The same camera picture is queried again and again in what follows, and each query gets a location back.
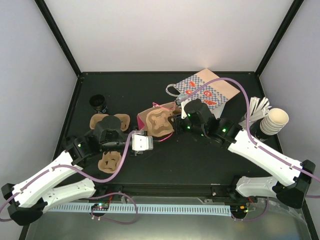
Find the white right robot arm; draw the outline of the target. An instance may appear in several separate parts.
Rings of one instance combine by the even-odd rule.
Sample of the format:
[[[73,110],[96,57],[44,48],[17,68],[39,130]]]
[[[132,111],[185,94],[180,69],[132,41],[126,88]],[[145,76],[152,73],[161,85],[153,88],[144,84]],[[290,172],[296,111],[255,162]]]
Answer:
[[[300,209],[307,197],[316,165],[310,160],[299,161],[283,155],[253,138],[239,124],[226,118],[215,118],[200,99],[189,101],[183,110],[168,118],[174,130],[189,132],[208,139],[215,147],[227,149],[270,174],[269,177],[238,178],[228,187],[228,198],[234,202],[243,197],[270,197]]]

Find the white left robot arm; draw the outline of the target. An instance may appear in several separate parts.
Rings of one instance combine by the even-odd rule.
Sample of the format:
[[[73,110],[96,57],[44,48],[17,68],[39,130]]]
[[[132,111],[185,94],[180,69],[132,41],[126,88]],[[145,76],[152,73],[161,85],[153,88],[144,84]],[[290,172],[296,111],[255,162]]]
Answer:
[[[112,181],[120,172],[131,144],[132,133],[127,114],[95,114],[91,117],[90,130],[80,137],[68,137],[61,154],[34,176],[18,183],[1,187],[8,218],[25,226],[38,220],[49,209],[78,199],[94,197],[103,199],[108,192],[104,183]],[[116,162],[107,165],[109,177],[99,179],[84,172],[90,159],[110,153]]]

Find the black open coffee cup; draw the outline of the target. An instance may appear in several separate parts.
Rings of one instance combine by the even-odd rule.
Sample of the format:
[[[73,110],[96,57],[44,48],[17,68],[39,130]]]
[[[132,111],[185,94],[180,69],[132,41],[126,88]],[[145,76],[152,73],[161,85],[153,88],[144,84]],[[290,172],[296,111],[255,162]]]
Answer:
[[[106,99],[102,94],[95,94],[89,99],[90,106],[99,114],[105,114],[108,110]]]

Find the tall white paper cup stack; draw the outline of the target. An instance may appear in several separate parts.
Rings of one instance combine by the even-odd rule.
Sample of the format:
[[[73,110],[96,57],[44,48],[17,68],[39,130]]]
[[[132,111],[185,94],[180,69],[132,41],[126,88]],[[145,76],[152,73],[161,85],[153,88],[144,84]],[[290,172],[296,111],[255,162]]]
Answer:
[[[260,129],[268,136],[275,135],[289,122],[289,119],[284,110],[272,108],[260,122]]]

